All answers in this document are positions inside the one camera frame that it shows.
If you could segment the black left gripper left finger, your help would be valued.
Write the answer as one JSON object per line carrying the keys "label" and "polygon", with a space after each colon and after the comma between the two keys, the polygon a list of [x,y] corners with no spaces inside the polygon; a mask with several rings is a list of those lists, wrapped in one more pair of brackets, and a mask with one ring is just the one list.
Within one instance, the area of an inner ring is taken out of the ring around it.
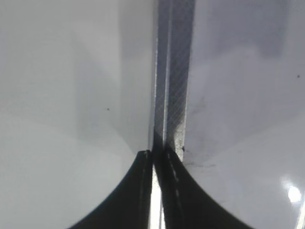
{"label": "black left gripper left finger", "polygon": [[153,157],[139,151],[114,191],[72,229],[147,229],[153,177]]}

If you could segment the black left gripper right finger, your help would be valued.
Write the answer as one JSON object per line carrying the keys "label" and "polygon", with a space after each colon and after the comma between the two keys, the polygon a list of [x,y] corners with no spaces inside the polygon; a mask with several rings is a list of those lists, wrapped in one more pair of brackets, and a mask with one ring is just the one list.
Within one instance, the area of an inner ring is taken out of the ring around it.
{"label": "black left gripper right finger", "polygon": [[186,170],[176,152],[154,132],[152,154],[168,229],[247,229],[214,201]]}

